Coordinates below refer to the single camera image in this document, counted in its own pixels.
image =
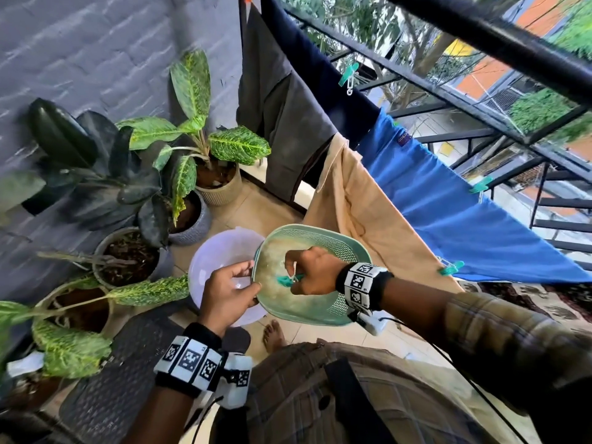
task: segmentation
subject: wire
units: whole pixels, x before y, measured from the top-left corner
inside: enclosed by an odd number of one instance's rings
[[[197,438],[197,432],[199,432],[199,428],[201,427],[201,423],[204,421],[204,418],[208,414],[208,411],[210,410],[212,405],[214,405],[216,402],[221,401],[223,398],[224,398],[224,396],[220,396],[220,397],[218,397],[218,399],[214,399],[213,402],[210,402],[206,406],[206,408],[203,409],[203,411],[201,412],[201,414],[198,418],[197,428],[195,429],[195,434],[193,435],[193,439],[191,440],[191,444],[195,444],[195,439]]]
[[[384,317],[384,318],[380,318],[379,320],[380,320],[380,321],[384,321],[385,319],[386,319],[386,320],[389,320],[389,321],[392,321],[392,322],[394,322],[394,323],[397,323],[397,324],[401,324],[402,326],[405,326],[405,327],[407,327],[407,325],[406,325],[406,324],[405,324],[403,321],[400,321],[400,320],[398,320],[398,319],[395,319],[395,318]],[[524,437],[523,437],[523,436],[522,436],[522,435],[521,435],[521,434],[518,432],[518,430],[516,430],[516,429],[514,428],[514,426],[513,426],[513,425],[510,423],[510,421],[508,421],[508,420],[506,419],[506,417],[505,417],[503,414],[501,414],[501,411],[500,411],[500,410],[498,410],[498,409],[496,408],[496,406],[495,406],[493,403],[491,403],[491,401],[490,401],[490,400],[487,398],[487,396],[486,396],[486,395],[485,395],[485,394],[484,394],[484,393],[483,393],[483,392],[482,392],[482,391],[481,391],[481,390],[478,388],[478,386],[477,386],[477,385],[476,385],[476,384],[475,384],[475,383],[474,383],[474,382],[473,382],[471,379],[469,379],[469,377],[467,377],[467,376],[466,376],[466,375],[464,375],[464,374],[463,374],[461,371],[459,371],[459,370],[458,370],[458,368],[455,366],[455,364],[452,362],[452,360],[451,360],[451,359],[450,359],[448,356],[446,356],[446,354],[444,354],[444,352],[442,352],[442,351],[440,350],[440,348],[438,348],[438,347],[437,347],[435,344],[432,344],[432,343],[430,343],[429,341],[428,341],[427,343],[429,343],[429,344],[430,344],[430,345],[431,345],[431,346],[432,346],[432,347],[433,347],[435,350],[437,350],[437,351],[438,351],[438,353],[439,353],[440,355],[442,355],[442,357],[443,357],[443,358],[444,358],[444,359],[445,359],[445,360],[446,360],[448,363],[450,363],[450,364],[452,365],[452,367],[453,367],[454,369],[456,369],[456,370],[457,370],[457,372],[458,372],[459,374],[461,374],[461,375],[464,377],[464,379],[465,379],[467,382],[469,382],[469,384],[471,385],[471,387],[473,387],[473,389],[475,389],[475,391],[477,391],[477,393],[479,394],[479,396],[481,396],[481,397],[483,398],[483,400],[484,400],[484,401],[485,401],[485,402],[486,402],[486,403],[487,403],[487,404],[488,404],[488,405],[489,405],[489,406],[490,406],[490,407],[493,409],[493,411],[495,411],[495,412],[497,413],[497,415],[498,415],[498,416],[499,416],[499,417],[502,419],[502,421],[504,421],[504,422],[506,423],[506,425],[507,425],[507,426],[510,428],[510,430],[512,430],[512,432],[514,432],[514,434],[515,434],[515,435],[516,435],[518,438],[520,438],[520,440],[521,440],[521,441],[522,441],[524,444],[529,444],[529,442],[528,442],[527,440],[525,440],[525,439],[524,439]]]

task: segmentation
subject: blue cloth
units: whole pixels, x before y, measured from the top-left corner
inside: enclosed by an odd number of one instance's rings
[[[347,87],[339,86],[342,75],[277,0],[261,0],[261,16],[296,73],[313,92],[337,131],[354,148],[374,126],[379,108],[357,88],[351,96],[347,95]]]
[[[468,281],[590,282],[592,276],[479,195],[381,112],[361,141],[362,164],[432,252],[464,261]]]

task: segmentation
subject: plaid shirt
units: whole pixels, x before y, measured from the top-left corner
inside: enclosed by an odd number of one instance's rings
[[[455,366],[513,410],[528,412],[540,441],[592,442],[581,436],[582,428],[592,423],[587,338],[542,314],[472,292],[450,300],[445,330],[444,350]],[[482,418],[493,420],[487,427],[446,386],[450,383],[438,381],[452,369],[387,351],[324,342],[287,346],[255,367],[246,404],[249,442],[348,442],[323,370],[343,356],[398,444],[520,442],[489,406],[479,407]],[[432,375],[422,373],[422,366],[431,366]],[[526,435],[529,444],[540,442],[532,426]]]

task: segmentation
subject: white plastic bowl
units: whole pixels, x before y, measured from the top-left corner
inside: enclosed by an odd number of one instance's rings
[[[237,227],[214,235],[199,247],[189,266],[189,293],[199,308],[204,295],[205,281],[213,271],[240,261],[253,260],[264,238],[257,232]],[[235,277],[236,288],[244,288],[251,283],[250,277]],[[261,305],[247,309],[233,327],[245,326],[259,321],[267,312]]]

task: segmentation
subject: bare foot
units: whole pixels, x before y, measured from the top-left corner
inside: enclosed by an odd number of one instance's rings
[[[279,326],[279,322],[275,319],[265,326],[265,330],[263,331],[263,344],[268,353],[273,353],[288,345],[284,338],[284,332]]]

